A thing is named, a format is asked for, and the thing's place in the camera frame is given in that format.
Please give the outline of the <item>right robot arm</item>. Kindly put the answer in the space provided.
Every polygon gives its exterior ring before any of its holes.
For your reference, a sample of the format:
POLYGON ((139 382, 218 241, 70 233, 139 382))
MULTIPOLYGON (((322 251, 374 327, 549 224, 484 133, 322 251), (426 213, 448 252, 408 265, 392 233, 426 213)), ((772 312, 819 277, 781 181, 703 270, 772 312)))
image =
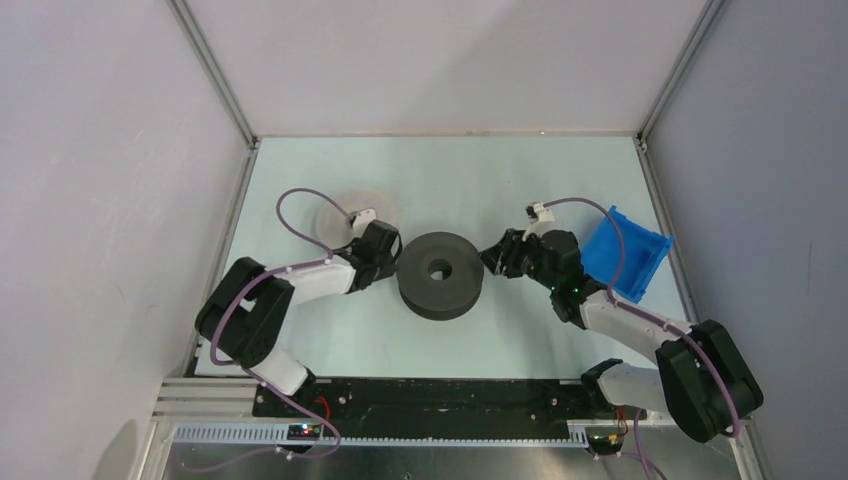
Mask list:
POLYGON ((527 277, 549 293, 558 319, 606 336, 651 362, 611 358, 581 375, 585 411, 606 418, 620 406, 670 416, 691 439, 732 436, 764 403, 764 393, 729 331, 719 322, 678 322, 611 292, 584 272, 576 237, 508 229, 479 254, 493 275, 527 277))

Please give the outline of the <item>black cable spool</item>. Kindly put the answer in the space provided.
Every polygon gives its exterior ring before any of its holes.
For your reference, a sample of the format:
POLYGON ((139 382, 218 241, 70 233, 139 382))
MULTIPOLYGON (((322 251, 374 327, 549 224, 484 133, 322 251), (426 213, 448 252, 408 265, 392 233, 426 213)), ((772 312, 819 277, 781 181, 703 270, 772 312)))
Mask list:
POLYGON ((400 297, 424 319, 457 319, 481 295, 484 268, 478 250, 457 234, 431 232, 415 238, 404 247, 397 265, 400 297))

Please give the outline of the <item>blue plastic bin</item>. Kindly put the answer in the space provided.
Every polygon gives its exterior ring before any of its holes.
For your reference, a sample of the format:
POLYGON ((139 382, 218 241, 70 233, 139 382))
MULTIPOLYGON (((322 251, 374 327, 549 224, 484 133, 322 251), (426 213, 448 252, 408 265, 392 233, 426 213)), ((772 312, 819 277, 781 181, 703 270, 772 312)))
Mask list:
POLYGON ((613 222, 604 218, 588 242, 580 247, 584 271, 596 281, 608 285, 618 271, 622 239, 624 264, 615 282, 615 290, 627 300, 639 303, 669 254, 674 238, 630 220, 616 206, 611 206, 608 212, 613 222))

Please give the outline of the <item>white cable spool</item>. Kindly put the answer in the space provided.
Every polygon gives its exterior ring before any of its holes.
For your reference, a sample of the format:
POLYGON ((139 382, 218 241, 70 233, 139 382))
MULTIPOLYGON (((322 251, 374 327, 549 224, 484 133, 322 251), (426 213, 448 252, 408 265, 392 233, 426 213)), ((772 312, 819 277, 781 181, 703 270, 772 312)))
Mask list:
POLYGON ((385 193, 373 189, 352 189, 332 196, 333 204, 322 207, 314 219, 316 238, 332 250, 348 245, 354 238, 346 219, 354 211, 374 208, 377 219, 394 227, 400 225, 399 210, 385 193))

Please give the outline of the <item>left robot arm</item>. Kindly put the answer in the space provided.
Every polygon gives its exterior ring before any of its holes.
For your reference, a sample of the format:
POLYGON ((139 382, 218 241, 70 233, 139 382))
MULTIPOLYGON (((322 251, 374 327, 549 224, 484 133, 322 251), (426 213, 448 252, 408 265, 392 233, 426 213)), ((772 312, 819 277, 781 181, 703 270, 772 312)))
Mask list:
POLYGON ((226 272, 195 320, 198 334, 269 388, 292 416, 316 403, 313 373, 282 346, 279 335, 290 308, 324 297, 362 291, 397 271, 402 250, 397 228, 373 220, 329 259, 267 269, 250 257, 226 272))

